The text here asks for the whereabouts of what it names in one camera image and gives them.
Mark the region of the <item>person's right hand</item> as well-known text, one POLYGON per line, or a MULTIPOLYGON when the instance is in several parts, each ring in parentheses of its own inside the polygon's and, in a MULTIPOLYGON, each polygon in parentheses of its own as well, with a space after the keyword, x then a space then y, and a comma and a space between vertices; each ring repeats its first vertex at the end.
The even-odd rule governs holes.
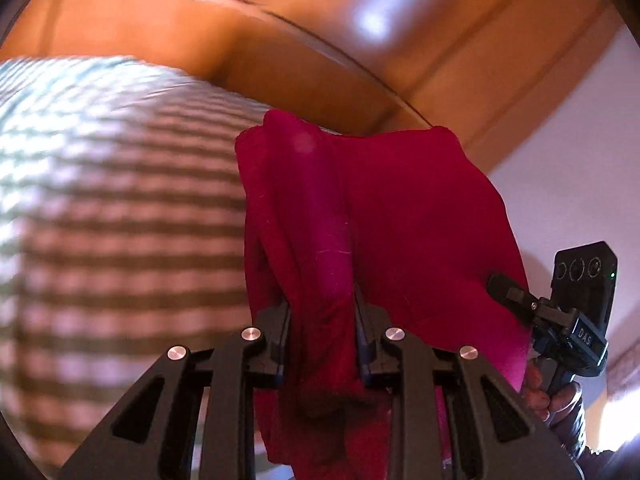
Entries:
POLYGON ((578 460, 586 447, 586 414, 582 387, 570 382, 553 396, 542 388, 542 374, 534 361, 526 366, 521 395, 526 404, 545 422, 565 448, 578 460))

